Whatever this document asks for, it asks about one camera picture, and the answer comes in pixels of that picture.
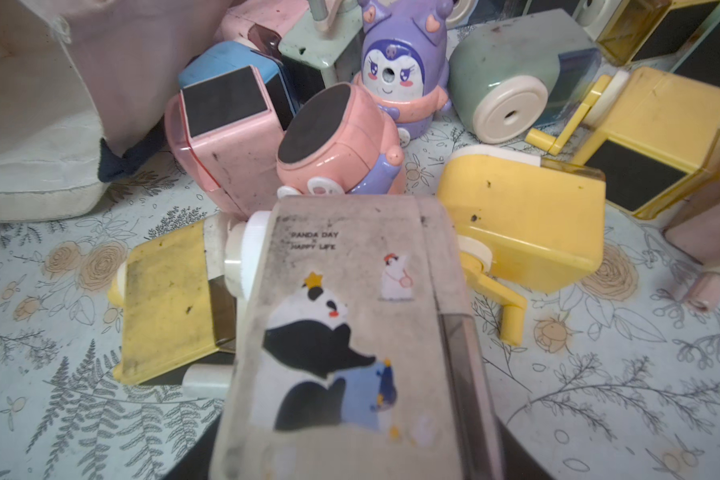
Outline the pink round pencil sharpener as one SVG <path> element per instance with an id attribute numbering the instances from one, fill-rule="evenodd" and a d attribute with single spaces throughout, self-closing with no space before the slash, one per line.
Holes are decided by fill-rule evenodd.
<path id="1" fill-rule="evenodd" d="M 667 241 L 702 265 L 683 302 L 706 313 L 720 303 L 720 179 L 696 192 L 664 231 Z"/>

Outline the purple pencil sharpener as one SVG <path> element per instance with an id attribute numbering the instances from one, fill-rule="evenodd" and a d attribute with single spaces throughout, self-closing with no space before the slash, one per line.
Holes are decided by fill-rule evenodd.
<path id="1" fill-rule="evenodd" d="M 358 5 L 364 41 L 354 82 L 392 118 L 405 147 L 427 132 L 437 112 L 451 107 L 446 20 L 454 3 L 359 0 Z"/>

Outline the blue pink pencil sharpener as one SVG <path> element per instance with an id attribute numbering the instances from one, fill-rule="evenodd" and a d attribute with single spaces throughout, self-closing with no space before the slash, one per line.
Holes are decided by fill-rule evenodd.
<path id="1" fill-rule="evenodd" d="M 283 63 L 258 50 L 235 41 L 217 43 L 185 67 L 178 75 L 178 84 L 184 88 L 247 66 L 259 70 L 281 127 L 286 130 L 300 108 L 295 87 Z"/>

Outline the cream canvas tote bag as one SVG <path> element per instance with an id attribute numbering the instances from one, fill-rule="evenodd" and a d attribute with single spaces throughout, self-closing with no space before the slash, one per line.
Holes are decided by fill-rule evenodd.
<path id="1" fill-rule="evenodd" d="M 0 223 L 89 212 L 165 143 L 225 1 L 0 1 Z"/>

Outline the grey green round sharpener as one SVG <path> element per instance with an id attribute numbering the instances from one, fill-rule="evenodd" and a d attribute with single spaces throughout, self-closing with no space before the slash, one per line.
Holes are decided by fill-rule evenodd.
<path id="1" fill-rule="evenodd" d="M 463 126 L 499 144 L 571 115 L 601 61 L 568 13 L 549 10 L 472 30 L 449 58 L 448 91 Z"/>

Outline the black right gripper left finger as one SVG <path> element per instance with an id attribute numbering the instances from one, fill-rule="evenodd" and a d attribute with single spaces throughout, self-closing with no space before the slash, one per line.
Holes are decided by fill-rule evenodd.
<path id="1" fill-rule="evenodd" d="M 209 425 L 198 442 L 163 477 L 164 480 L 208 480 L 210 462 L 221 416 Z"/>

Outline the yellow pencil sharpener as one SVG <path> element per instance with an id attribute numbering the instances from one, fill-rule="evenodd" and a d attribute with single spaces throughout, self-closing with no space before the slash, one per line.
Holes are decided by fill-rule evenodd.
<path id="1" fill-rule="evenodd" d="M 468 285 L 502 308 L 502 342 L 521 344 L 527 308 L 509 283 L 554 293 L 600 267 L 605 193 L 605 175 L 595 168 L 490 145 L 448 157 L 437 198 L 457 234 Z"/>
<path id="2" fill-rule="evenodd" d="M 714 0 L 583 1 L 576 21 L 611 64 L 625 66 L 678 52 L 719 6 Z"/>
<path id="3" fill-rule="evenodd" d="M 720 88 L 649 67 L 600 76 L 558 136 L 526 142 L 557 155 L 581 125 L 572 162 L 602 171 L 606 200 L 642 220 L 720 178 Z"/>
<path id="4" fill-rule="evenodd" d="M 108 292 L 124 314 L 117 381 L 225 397 L 247 306 L 240 281 L 244 229 L 235 217 L 216 214 L 129 254 Z"/>

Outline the white printed pencil sharpener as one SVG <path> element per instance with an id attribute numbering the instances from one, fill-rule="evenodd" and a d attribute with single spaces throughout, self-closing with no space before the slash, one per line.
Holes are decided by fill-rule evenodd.
<path id="1" fill-rule="evenodd" d="M 235 225 L 246 303 L 213 479 L 500 479 L 453 225 L 434 197 L 296 196 Z"/>

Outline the pink round robot sharpener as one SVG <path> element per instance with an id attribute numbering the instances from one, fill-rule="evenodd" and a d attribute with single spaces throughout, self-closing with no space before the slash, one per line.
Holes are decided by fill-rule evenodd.
<path id="1" fill-rule="evenodd" d="M 405 159 L 398 127 L 371 94 L 351 83 L 313 96 L 277 151 L 277 197 L 402 194 Z"/>

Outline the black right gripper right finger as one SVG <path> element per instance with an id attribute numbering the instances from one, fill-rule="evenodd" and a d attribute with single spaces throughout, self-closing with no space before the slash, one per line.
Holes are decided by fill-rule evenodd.
<path id="1" fill-rule="evenodd" d="M 501 421 L 498 421 L 498 427 L 504 455 L 505 479 L 553 480 Z"/>

